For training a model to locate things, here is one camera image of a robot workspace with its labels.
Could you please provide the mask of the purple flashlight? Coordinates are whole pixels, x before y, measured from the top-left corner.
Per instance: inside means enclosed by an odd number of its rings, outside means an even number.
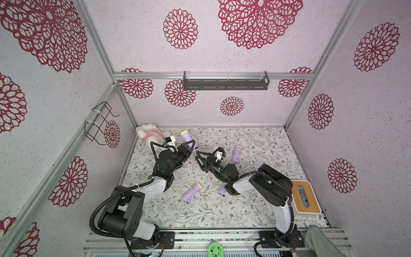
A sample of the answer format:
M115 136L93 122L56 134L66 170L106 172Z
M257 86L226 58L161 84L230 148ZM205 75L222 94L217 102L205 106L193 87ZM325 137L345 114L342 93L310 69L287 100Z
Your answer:
M232 156L233 164L237 164L239 162L241 152L242 152L242 147L235 146L234 151L233 151L233 156Z
M197 193L202 190L202 186L199 183L196 183L190 190L188 190L183 196L183 202L189 202Z
M226 197L226 195L228 194L228 192L227 192L227 190L224 186L218 189L218 193L223 197Z
M192 138L192 136L191 136L191 134L190 134L190 132L189 132L188 130L183 131L183 132L181 133L181 137L183 138L183 140L184 140L185 142L189 142L189 141L192 141L192 140L193 140L193 138ZM198 146L197 146L197 144L195 143L194 146L193 146L193 154L195 154L195 153L197 152L197 150L198 150Z

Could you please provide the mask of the green round disc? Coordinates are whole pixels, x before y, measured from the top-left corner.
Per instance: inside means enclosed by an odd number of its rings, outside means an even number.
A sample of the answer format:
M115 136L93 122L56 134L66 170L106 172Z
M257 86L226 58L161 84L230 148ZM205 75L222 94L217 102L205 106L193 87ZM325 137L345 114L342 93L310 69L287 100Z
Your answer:
M224 247L218 242L212 242L208 247L208 257L224 257Z

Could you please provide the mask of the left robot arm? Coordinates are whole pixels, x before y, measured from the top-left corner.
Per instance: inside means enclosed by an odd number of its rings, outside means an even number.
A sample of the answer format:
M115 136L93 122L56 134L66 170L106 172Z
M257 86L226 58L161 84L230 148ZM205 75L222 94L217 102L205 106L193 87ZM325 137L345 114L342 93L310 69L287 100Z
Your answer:
M195 140L178 147L151 142L155 165L150 180L130 187L115 187L111 196L92 212L91 230L100 236L123 239L128 249L131 249L130 241L146 247L157 246L162 241L159 226L141 219L143 205L171 187L173 173L188 160L194 146Z

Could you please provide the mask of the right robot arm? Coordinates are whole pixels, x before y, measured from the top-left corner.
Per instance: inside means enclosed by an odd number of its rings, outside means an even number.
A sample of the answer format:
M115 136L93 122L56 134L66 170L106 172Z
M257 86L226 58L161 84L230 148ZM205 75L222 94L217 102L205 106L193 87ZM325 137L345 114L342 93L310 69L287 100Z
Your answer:
M294 220L292 207L292 181L267 164L257 170L239 174L235 164L221 165L226 152L219 147L213 153L198 151L196 161L202 171L211 172L225 185L219 188L222 196L239 196L247 191L257 190L274 207L276 227L274 230L260 233L260 241L254 245L256 256L260 257L258 247L281 248L305 246L301 232Z

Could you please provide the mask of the green cloth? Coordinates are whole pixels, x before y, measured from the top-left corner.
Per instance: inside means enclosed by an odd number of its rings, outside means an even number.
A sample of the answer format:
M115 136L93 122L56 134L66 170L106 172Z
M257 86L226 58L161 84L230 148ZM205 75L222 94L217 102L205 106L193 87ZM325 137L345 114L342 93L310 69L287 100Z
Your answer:
M325 236L318 226L311 226L304 235L305 245L317 257L345 257L343 253Z

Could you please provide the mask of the white plush toy pink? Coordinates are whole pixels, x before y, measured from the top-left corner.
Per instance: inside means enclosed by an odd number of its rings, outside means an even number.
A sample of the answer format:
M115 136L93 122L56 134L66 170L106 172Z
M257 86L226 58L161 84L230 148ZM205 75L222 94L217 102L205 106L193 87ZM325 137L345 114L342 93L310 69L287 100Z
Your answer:
M146 143L149 150L151 150L151 142L162 145L166 142L166 138L172 136L170 131L162 131L154 124L140 125L136 128L136 133L138 138Z

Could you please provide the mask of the black wall shelf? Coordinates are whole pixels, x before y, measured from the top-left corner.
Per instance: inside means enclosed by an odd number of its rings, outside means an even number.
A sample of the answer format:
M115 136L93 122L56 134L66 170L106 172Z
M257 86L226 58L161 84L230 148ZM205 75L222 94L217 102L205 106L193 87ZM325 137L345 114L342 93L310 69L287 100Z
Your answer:
M192 79L187 72L183 76L183 88L186 91L265 91L270 85L266 72L258 78L207 78Z

